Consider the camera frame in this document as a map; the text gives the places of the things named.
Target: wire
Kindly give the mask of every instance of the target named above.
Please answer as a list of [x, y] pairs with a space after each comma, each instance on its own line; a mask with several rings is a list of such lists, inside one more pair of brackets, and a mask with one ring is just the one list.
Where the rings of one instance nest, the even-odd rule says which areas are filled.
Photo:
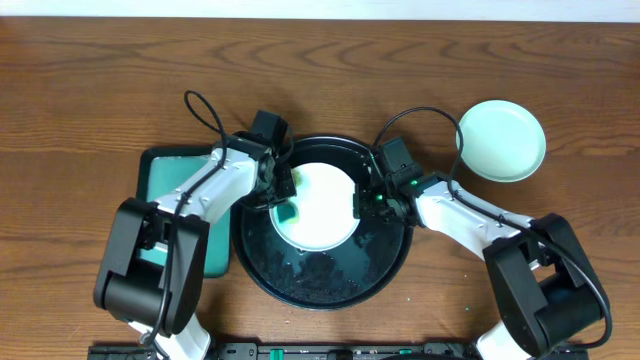
[[433, 107], [429, 107], [429, 106], [421, 106], [421, 107], [415, 107], [415, 108], [411, 108], [408, 110], [405, 110], [401, 113], [399, 113], [398, 115], [394, 116], [393, 118], [391, 118], [391, 120], [389, 120], [387, 122], [387, 124], [385, 124], [385, 126], [382, 128], [382, 130], [380, 131], [380, 133], [378, 134], [378, 136], [376, 137], [376, 140], [373, 142], [373, 146], [377, 146], [378, 143], [380, 142], [380, 140], [382, 139], [382, 136], [384, 135], [384, 133], [387, 131], [387, 129], [393, 125], [393, 123], [395, 123], [398, 119], [400, 119], [401, 117], [416, 112], [416, 111], [432, 111], [432, 112], [436, 112], [442, 116], [444, 116], [445, 118], [447, 118], [455, 127], [456, 129], [456, 133], [458, 134], [458, 139], [459, 139], [459, 146], [458, 146], [458, 153], [456, 155], [456, 159], [453, 162], [453, 165], [451, 166], [451, 171], [449, 172], [449, 178], [447, 179], [447, 189], [449, 190], [449, 193], [451, 194], [451, 196], [455, 199], [460, 201], [462, 204], [464, 204], [465, 206], [471, 208], [472, 210], [475, 210], [477, 212], [479, 212], [480, 214], [493, 219], [495, 221], [497, 221], [499, 224], [504, 224], [507, 226], [511, 226], [514, 229], [520, 230], [523, 233], [526, 233], [527, 235], [532, 236], [534, 239], [536, 239], [539, 243], [541, 243], [542, 245], [546, 246], [549, 250], [551, 250], [553, 253], [555, 253], [557, 256], [559, 256], [560, 258], [562, 258], [569, 266], [571, 266], [572, 268], [574, 268], [578, 274], [580, 274], [580, 277], [582, 277], [585, 281], [585, 283], [587, 284], [587, 286], [589, 287], [589, 289], [591, 290], [591, 292], [593, 293], [593, 295], [596, 297], [596, 301], [598, 302], [598, 305], [600, 306], [600, 311], [601, 311], [601, 315], [604, 318], [605, 321], [605, 330], [604, 333], [602, 335], [602, 337], [594, 342], [591, 343], [587, 343], [587, 344], [573, 344], [569, 347], [570, 350], [585, 350], [585, 349], [593, 349], [599, 346], [604, 345], [609, 338], [611, 338], [611, 334], [613, 333], [613, 318], [611, 316], [611, 310], [609, 309], [609, 306], [607, 306], [607, 303], [604, 299], [603, 294], [600, 292], [600, 290], [596, 287], [595, 282], [593, 281], [593, 279], [591, 279], [590, 276], [587, 275], [587, 273], [584, 271], [584, 268], [581, 264], [579, 264], [570, 254], [569, 252], [562, 247], [559, 244], [556, 244], [546, 238], [544, 238], [543, 236], [540, 236], [539, 234], [535, 233], [534, 231], [532, 231], [531, 229], [528, 229], [524, 226], [521, 226], [519, 224], [516, 224], [512, 221], [509, 221], [508, 219], [506, 219], [504, 217], [504, 215], [499, 214], [493, 214], [490, 211], [487, 211], [473, 203], [470, 203], [469, 201], [465, 200], [460, 194], [459, 194], [459, 190], [456, 190], [453, 188], [453, 180], [458, 172], [458, 167], [462, 161], [462, 151], [464, 149], [464, 137], [462, 136], [462, 129], [460, 129], [460, 125], [458, 124], [458, 121], [451, 115], [449, 115], [448, 113], [437, 109], [437, 108], [433, 108]]
[[162, 348], [160, 347], [160, 344], [158, 344], [157, 341], [154, 342], [153, 349], [156, 351], [157, 354], [160, 354], [160, 356], [162, 356], [162, 360], [171, 360], [169, 358], [169, 354], [167, 354], [164, 350], [162, 350]]
[[[191, 103], [189, 101], [189, 96], [190, 95], [195, 95], [198, 99], [200, 99], [200, 101], [202, 101], [202, 103], [207, 107], [207, 109], [209, 109], [209, 112], [211, 113], [211, 115], [213, 116], [214, 120], [216, 121], [216, 124], [218, 125], [217, 128], [214, 127], [213, 125], [211, 125], [206, 120], [204, 120], [193, 109], [193, 107], [191, 106]], [[163, 291], [162, 291], [162, 300], [160, 301], [160, 311], [158, 313], [158, 317], [156, 319], [156, 322], [155, 322], [152, 330], [149, 333], [146, 333], [145, 335], [143, 335], [141, 337], [141, 341], [146, 346], [152, 346], [153, 344], [155, 344], [155, 338], [158, 335], [158, 333], [160, 332], [160, 329], [162, 328], [162, 326], [164, 324], [164, 320], [165, 320], [164, 318], [166, 316], [167, 308], [169, 306], [169, 298], [171, 296], [170, 286], [171, 286], [171, 272], [172, 272], [172, 269], [173, 269], [173, 253], [174, 253], [174, 246], [178, 242], [178, 227], [179, 227], [179, 224], [180, 224], [180, 213], [182, 212], [182, 208], [187, 204], [187, 201], [191, 197], [191, 194], [193, 194], [193, 192], [196, 189], [198, 189], [198, 187], [200, 187], [200, 185], [202, 185], [211, 176], [213, 176], [213, 174], [215, 174], [218, 170], [220, 170], [222, 168], [222, 166], [224, 165], [226, 159], [227, 159], [227, 137], [226, 137], [227, 135], [224, 132], [224, 127], [222, 126], [222, 121], [220, 120], [220, 117], [218, 116], [216, 111], [213, 109], [213, 106], [211, 106], [211, 104], [209, 104], [209, 102], [202, 95], [200, 95], [200, 93], [198, 93], [196, 91], [193, 91], [193, 90], [185, 91], [185, 93], [184, 93], [184, 103], [187, 106], [187, 109], [189, 109], [191, 114], [193, 114], [193, 116], [196, 119], [198, 119], [202, 124], [204, 124], [209, 129], [211, 129], [214, 132], [220, 134], [220, 138], [221, 138], [221, 141], [222, 141], [222, 156], [221, 156], [220, 160], [218, 161], [218, 164], [216, 164], [216, 166], [213, 169], [211, 169], [203, 177], [198, 179], [198, 181], [196, 181], [193, 185], [191, 185], [191, 187], [189, 187], [189, 189], [187, 189], [185, 192], [183, 192], [180, 195], [180, 200], [178, 201], [178, 204], [176, 205], [176, 209], [175, 209], [175, 211], [173, 213], [173, 226], [171, 227], [171, 232], [169, 234], [169, 239], [168, 239], [168, 242], [167, 242], [167, 260], [166, 260], [166, 264], [165, 264], [164, 283], [163, 283], [164, 288], [163, 288]]]

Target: white wall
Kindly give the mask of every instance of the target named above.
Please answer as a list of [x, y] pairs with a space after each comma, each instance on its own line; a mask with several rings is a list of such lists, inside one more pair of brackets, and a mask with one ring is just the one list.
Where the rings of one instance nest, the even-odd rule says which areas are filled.
[[640, 22], [640, 0], [0, 0], [0, 15]]

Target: light green dish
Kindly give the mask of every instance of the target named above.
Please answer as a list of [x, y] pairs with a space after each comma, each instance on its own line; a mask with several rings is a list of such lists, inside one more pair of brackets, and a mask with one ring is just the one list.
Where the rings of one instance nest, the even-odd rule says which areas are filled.
[[[538, 120], [522, 106], [503, 100], [475, 105], [460, 120], [462, 160], [493, 181], [520, 181], [544, 160], [547, 143]], [[456, 137], [458, 147], [460, 139]]]

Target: black round tray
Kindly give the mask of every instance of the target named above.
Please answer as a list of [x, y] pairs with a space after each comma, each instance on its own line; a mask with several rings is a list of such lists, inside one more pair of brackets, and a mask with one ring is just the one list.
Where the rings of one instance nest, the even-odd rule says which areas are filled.
[[[323, 162], [340, 168], [357, 184], [365, 184], [367, 145], [338, 136], [296, 141], [292, 168]], [[268, 210], [235, 205], [231, 237], [249, 276], [285, 303], [309, 309], [339, 309], [360, 303], [382, 290], [409, 252], [413, 228], [362, 219], [340, 246], [323, 252], [296, 249], [274, 229]]]

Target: teal cloth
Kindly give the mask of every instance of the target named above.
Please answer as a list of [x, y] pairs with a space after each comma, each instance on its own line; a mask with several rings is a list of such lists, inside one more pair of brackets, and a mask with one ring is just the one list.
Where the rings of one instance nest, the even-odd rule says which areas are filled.
[[[165, 195], [182, 185], [207, 162], [209, 156], [157, 157], [151, 162], [146, 201]], [[227, 211], [220, 220], [209, 229], [209, 243], [204, 264], [204, 277], [220, 277], [229, 268], [229, 226], [230, 212]], [[152, 249], [140, 250], [142, 259], [163, 265], [166, 253]]]

